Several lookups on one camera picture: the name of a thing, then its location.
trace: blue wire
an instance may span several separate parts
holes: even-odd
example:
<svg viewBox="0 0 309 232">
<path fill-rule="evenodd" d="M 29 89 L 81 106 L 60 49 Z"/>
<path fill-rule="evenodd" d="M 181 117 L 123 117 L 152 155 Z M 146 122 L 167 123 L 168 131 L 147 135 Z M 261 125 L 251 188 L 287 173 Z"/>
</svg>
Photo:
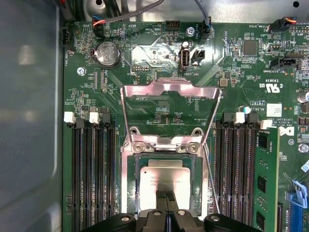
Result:
<svg viewBox="0 0 309 232">
<path fill-rule="evenodd" d="M 102 20 L 100 17 L 93 15 L 94 18 L 96 18 L 97 20 Z"/>
</svg>

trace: metal retention bracket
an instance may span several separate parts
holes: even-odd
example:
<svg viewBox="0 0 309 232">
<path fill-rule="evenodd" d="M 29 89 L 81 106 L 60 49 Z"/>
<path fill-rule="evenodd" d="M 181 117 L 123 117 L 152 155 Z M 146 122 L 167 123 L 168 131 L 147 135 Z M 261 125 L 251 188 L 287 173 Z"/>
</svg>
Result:
<svg viewBox="0 0 309 232">
<path fill-rule="evenodd" d="M 206 123 L 206 130 L 198 136 L 175 135 L 173 138 L 161 138 L 159 135 L 142 135 L 138 128 L 130 128 L 126 109 L 126 98 L 132 96 L 160 96 L 165 91 L 176 91 L 183 97 L 198 97 L 214 100 L 210 115 Z M 203 182 L 202 182 L 202 213 L 200 218 L 207 215 L 208 194 L 208 168 L 206 157 L 203 155 L 202 146 L 206 144 L 211 124 L 219 106 L 222 91 L 219 87 L 196 87 L 184 78 L 159 78 L 148 85 L 127 85 L 120 89 L 121 101 L 126 124 L 126 140 L 121 148 L 121 212 L 127 210 L 127 158 L 135 153 L 174 151 L 176 153 L 190 153 L 203 158 Z"/>
</svg>

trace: white connector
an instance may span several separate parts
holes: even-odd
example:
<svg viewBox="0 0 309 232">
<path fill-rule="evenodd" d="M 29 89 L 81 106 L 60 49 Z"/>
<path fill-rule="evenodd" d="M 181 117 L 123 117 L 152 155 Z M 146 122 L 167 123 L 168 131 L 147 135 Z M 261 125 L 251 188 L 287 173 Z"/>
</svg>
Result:
<svg viewBox="0 0 309 232">
<path fill-rule="evenodd" d="M 261 121 L 261 130 L 266 130 L 267 128 L 272 127 L 272 120 L 262 120 Z"/>
<path fill-rule="evenodd" d="M 99 124 L 100 117 L 98 115 L 98 112 L 90 112 L 89 114 L 89 122 L 94 124 Z"/>
<path fill-rule="evenodd" d="M 66 123 L 73 123 L 74 124 L 76 122 L 76 117 L 74 116 L 73 112 L 65 111 L 63 121 L 66 122 Z"/>
<path fill-rule="evenodd" d="M 234 124 L 241 124 L 245 122 L 245 113 L 244 112 L 236 112 L 233 118 Z"/>
</svg>

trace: motherboard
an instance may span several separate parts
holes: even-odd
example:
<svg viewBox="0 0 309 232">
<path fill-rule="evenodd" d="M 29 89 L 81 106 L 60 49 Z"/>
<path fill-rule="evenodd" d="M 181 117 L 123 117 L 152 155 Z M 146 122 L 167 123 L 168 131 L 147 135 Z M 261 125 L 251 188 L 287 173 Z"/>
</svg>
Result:
<svg viewBox="0 0 309 232">
<path fill-rule="evenodd" d="M 307 231 L 309 26 L 278 25 L 67 24 L 63 231 L 156 190 L 201 219 Z"/>
</svg>

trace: blue connector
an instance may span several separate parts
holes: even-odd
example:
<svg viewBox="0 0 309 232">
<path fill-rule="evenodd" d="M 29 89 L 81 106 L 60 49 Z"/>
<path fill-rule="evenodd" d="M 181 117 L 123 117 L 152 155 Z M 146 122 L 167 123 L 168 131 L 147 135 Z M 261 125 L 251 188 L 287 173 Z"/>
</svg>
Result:
<svg viewBox="0 0 309 232">
<path fill-rule="evenodd" d="M 307 188 L 304 185 L 301 185 L 298 181 L 292 180 L 293 183 L 297 186 L 296 192 L 287 194 L 287 200 L 292 204 L 295 204 L 301 208 L 308 208 L 307 200 Z"/>
</svg>

